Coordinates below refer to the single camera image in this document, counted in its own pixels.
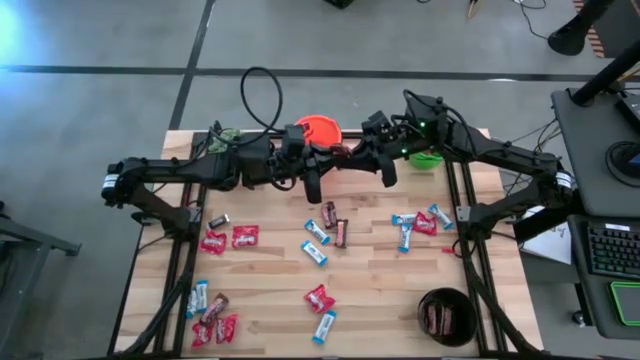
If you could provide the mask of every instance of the gray floor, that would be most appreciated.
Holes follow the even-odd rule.
[[[205,1],[10,3],[0,2],[5,20],[0,64],[184,67]],[[464,17],[467,3],[356,0],[340,12],[319,0],[218,0],[198,64],[593,74],[608,63],[588,46],[577,57],[555,54],[529,34],[520,9],[508,0],[481,1],[471,21]],[[571,0],[548,3],[544,11],[529,11],[534,28],[543,34],[574,14]],[[78,258],[51,256],[24,319],[20,352],[44,351],[47,359],[106,352],[140,229],[128,217],[132,209],[103,205],[100,184],[110,162],[159,155],[181,80],[0,72],[0,199],[15,220],[84,244]],[[505,140],[553,118],[551,91],[579,85],[340,78],[281,82],[282,123],[322,113],[343,128],[358,128],[376,110],[403,112],[401,91],[409,88],[444,96],[470,124]],[[196,77],[180,128],[203,129],[214,120],[255,128],[242,110],[238,86],[236,77]],[[275,93],[268,80],[251,79],[248,96],[261,116],[273,113]],[[535,140],[532,136],[518,144],[533,147]],[[547,150],[566,158],[561,138]],[[527,271],[533,279],[545,269],[533,264]],[[640,343],[610,341],[593,329],[574,327],[567,317],[577,308],[572,286],[536,282],[530,291],[547,350],[576,356],[640,353]]]

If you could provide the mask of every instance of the black bowl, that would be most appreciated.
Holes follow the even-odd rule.
[[[447,336],[432,336],[429,334],[429,321],[427,319],[427,306],[432,302],[439,302],[451,307],[453,312],[451,329]],[[478,316],[473,309],[469,297],[452,288],[440,288],[431,290],[418,304],[418,324],[425,334],[431,336],[442,345],[458,347],[467,344],[473,339],[478,330]]]

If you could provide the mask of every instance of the wooden table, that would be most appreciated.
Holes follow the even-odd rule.
[[[169,131],[162,157],[187,158],[192,137],[191,131]],[[192,349],[193,320],[188,320],[182,356],[477,355],[475,339],[463,347],[448,348],[422,333],[416,321],[417,304],[429,290],[453,287],[467,292],[462,262],[442,252],[456,240],[456,231],[439,228],[435,237],[413,234],[411,251],[400,254],[396,250],[400,232],[390,222],[393,213],[414,213],[432,203],[452,216],[445,168],[418,171],[398,160],[396,169],[398,183],[388,189],[383,187],[380,174],[335,170],[322,178],[323,201],[334,201],[338,217],[349,219],[348,249],[321,247],[329,257],[324,268],[300,249],[304,240],[311,239],[304,223],[309,218],[321,222],[320,206],[306,201],[302,184],[290,192],[272,186],[255,191],[243,187],[228,193],[209,191],[205,220],[229,214],[232,224],[222,228],[229,237],[232,225],[259,225],[259,246],[234,250],[228,245],[221,256],[198,253],[194,282],[209,281],[209,299],[218,292],[227,295],[230,306],[224,315],[238,313],[239,322],[232,344],[217,345],[214,341]],[[495,167],[474,163],[471,170],[479,202],[503,197]],[[462,176],[457,178],[459,188],[464,189]],[[168,185],[158,194],[177,205],[181,192],[181,185]],[[511,232],[506,225],[499,227]],[[158,235],[159,226],[146,228],[141,244]],[[494,237],[487,246],[501,306],[528,341],[542,348],[516,243]],[[116,351],[130,345],[156,312],[170,250],[170,241],[161,241],[138,255]],[[302,298],[319,284],[325,284],[328,294],[336,299],[338,314],[322,347],[311,341],[320,316],[312,313]],[[486,308],[483,310],[490,348],[495,348],[490,317]],[[184,316],[176,311],[171,321]],[[168,338],[173,338],[172,329],[170,324]]]

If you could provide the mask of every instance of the keyboard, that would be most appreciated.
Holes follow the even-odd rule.
[[[640,279],[640,229],[596,222],[587,229],[592,273]]]

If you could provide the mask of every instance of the green bowl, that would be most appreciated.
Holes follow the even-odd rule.
[[[442,156],[440,156],[440,154],[437,154],[437,153],[434,153],[434,154],[419,153],[419,154],[413,154],[409,156],[409,163],[411,163],[411,165],[413,165],[414,168],[420,169],[420,170],[431,170],[434,167],[440,165],[442,160],[443,160]]]

